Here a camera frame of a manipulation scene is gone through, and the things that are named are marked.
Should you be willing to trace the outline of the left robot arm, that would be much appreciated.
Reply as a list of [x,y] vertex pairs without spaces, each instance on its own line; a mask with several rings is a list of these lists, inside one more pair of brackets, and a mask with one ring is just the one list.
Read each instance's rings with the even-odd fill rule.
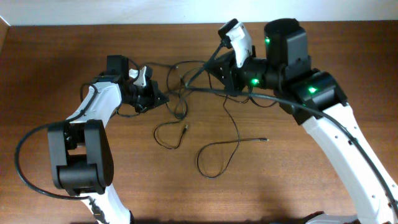
[[134,221],[113,186],[106,125],[123,104],[142,114],[169,100],[152,79],[149,66],[130,68],[130,63],[125,56],[109,55],[106,70],[89,82],[78,109],[47,131],[54,185],[82,201],[98,223]]

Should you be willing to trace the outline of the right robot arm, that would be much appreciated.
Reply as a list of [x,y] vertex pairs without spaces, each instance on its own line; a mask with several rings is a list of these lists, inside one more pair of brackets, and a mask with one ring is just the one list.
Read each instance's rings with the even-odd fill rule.
[[265,25],[266,57],[258,58],[242,22],[218,31],[226,54],[207,71],[230,96],[271,90],[279,106],[320,146],[341,179],[361,223],[397,222],[397,184],[361,132],[344,91],[333,76],[312,67],[307,33],[295,19]]

